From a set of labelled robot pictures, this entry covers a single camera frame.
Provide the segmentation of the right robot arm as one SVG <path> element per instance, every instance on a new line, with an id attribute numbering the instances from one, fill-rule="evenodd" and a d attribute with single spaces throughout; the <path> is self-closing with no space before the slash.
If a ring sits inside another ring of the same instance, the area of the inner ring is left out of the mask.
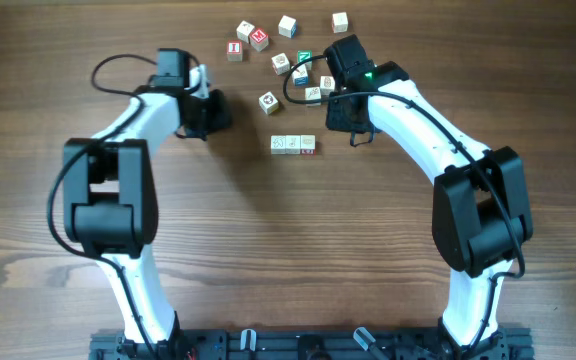
<path id="1" fill-rule="evenodd" d="M 525 273 L 521 247 L 533 224 L 522 160 L 460 131 L 399 65 L 375 65 L 357 36 L 335 41 L 323 56 L 336 83 L 327 127 L 387 134 L 431 181 L 432 237 L 451 269 L 441 327 L 456 357 L 482 353 L 499 336 L 503 280 Z"/>

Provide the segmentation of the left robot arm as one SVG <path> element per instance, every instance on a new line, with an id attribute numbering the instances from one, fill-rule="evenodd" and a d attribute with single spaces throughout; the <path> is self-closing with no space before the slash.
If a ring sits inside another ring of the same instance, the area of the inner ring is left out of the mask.
<path id="1" fill-rule="evenodd" d="M 191 53 L 161 48 L 155 74 L 127 92 L 128 108 L 105 130 L 64 145 L 63 167 L 47 200 L 63 194 L 67 252 L 95 261 L 106 274 L 124 318 L 117 352 L 129 359 L 184 359 L 192 347 L 164 294 L 152 243 L 159 207 L 151 159 L 170 136 L 200 139 L 232 124 L 222 91 Z"/>

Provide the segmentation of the wooden block green side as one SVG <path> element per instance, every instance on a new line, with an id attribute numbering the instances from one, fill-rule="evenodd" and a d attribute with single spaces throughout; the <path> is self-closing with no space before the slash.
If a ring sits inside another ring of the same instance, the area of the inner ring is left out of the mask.
<path id="1" fill-rule="evenodd" d="M 285 136 L 285 152 L 287 154 L 298 155 L 301 153 L 301 136 L 300 135 L 286 135 Z"/>

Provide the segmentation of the blue H letter block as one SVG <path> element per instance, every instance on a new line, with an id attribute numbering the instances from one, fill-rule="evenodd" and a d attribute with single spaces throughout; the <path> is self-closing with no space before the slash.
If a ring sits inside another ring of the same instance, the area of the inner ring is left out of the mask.
<path id="1" fill-rule="evenodd" d="M 300 154 L 314 155 L 316 153 L 316 137 L 314 135 L 300 136 Z"/>

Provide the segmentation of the wooden block bear drawing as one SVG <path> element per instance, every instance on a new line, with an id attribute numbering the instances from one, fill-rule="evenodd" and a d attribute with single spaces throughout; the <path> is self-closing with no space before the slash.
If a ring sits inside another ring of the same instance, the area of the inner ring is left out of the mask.
<path id="1" fill-rule="evenodd" d="M 270 150 L 273 155 L 286 153 L 286 136 L 285 135 L 272 135 L 270 142 Z"/>

